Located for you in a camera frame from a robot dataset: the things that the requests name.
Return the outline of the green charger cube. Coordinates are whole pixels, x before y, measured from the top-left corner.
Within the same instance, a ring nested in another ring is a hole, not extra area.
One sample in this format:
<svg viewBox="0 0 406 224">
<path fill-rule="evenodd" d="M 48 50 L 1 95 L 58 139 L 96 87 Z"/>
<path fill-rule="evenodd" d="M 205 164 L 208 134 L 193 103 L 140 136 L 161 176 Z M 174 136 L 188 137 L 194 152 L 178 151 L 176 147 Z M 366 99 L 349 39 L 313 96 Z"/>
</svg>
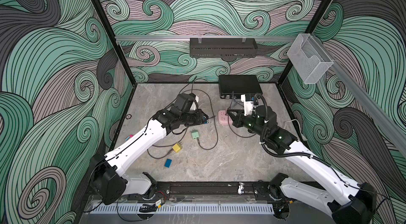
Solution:
<svg viewBox="0 0 406 224">
<path fill-rule="evenodd" d="M 200 137 L 198 131 L 192 131 L 191 136 L 192 136 L 193 139 L 198 139 Z"/>
</svg>

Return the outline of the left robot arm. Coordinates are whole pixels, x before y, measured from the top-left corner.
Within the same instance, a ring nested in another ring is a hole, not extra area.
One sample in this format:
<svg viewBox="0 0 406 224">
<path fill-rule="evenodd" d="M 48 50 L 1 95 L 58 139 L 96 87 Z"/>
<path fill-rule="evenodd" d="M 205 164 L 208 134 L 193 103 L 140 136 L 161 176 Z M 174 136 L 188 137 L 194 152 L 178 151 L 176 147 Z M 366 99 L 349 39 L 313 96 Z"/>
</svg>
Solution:
<svg viewBox="0 0 406 224">
<path fill-rule="evenodd" d="M 89 163 L 91 177 L 89 184 L 101 197 L 105 205 L 110 205 L 122 195 L 147 194 L 151 192 L 153 179 L 148 174 L 130 177 L 128 168 L 153 144 L 165 138 L 181 125 L 186 127 L 205 124 L 209 116 L 201 109 L 174 114 L 166 109 L 156 112 L 133 137 L 116 149 L 104 154 L 95 154 Z"/>
</svg>

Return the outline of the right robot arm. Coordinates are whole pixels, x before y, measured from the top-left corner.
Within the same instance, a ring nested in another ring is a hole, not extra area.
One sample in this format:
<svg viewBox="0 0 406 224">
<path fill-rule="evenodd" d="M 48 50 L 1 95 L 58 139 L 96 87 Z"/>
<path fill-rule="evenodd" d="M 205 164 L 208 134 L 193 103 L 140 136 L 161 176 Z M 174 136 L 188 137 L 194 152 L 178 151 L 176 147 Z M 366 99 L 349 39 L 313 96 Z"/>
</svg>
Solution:
<svg viewBox="0 0 406 224">
<path fill-rule="evenodd" d="M 358 183 L 340 173 L 310 151 L 289 131 L 278 126 L 269 106 L 250 114 L 227 110 L 232 125 L 259 135 L 260 146 L 275 158 L 284 158 L 301 168 L 316 182 L 312 186 L 279 173 L 269 184 L 271 197 L 280 202 L 276 216 L 288 213 L 287 200 L 297 200 L 330 216 L 337 224 L 368 224 L 376 213 L 376 190 L 367 182 Z"/>
</svg>

